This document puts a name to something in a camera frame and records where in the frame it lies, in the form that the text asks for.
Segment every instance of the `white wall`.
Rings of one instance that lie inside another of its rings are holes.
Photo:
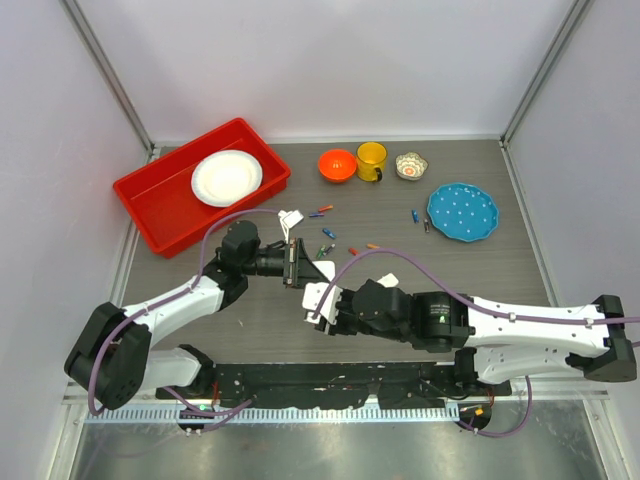
[[[80,2],[151,137],[493,134],[572,0]]]
[[[3,2],[0,45],[0,465],[42,480],[128,223],[111,183],[143,151],[58,2]]]
[[[640,2],[597,0],[512,144],[560,297],[640,315]],[[640,328],[627,328],[640,340]],[[640,382],[610,388],[640,457]]]

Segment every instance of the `green marker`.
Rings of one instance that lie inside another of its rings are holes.
[[[326,245],[323,245],[320,247],[320,250],[318,250],[318,253],[316,253],[316,260],[320,260],[322,258],[322,256],[324,255],[324,251],[327,249]]]

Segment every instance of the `small decorative bowl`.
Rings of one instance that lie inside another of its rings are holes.
[[[405,180],[420,180],[428,166],[429,163],[415,152],[396,157],[396,172],[400,178]]]

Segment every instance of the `blue marker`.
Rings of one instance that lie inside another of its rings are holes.
[[[326,236],[330,237],[330,238],[336,238],[336,234],[333,233],[331,230],[329,230],[328,228],[323,228],[322,229],[322,233],[324,233]]]

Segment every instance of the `metal floor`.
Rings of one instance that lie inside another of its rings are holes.
[[[513,428],[525,402],[495,406],[492,429]],[[582,402],[537,402],[507,439],[453,423],[227,426],[189,438],[175,426],[86,425],[73,480],[596,480],[606,479]]]

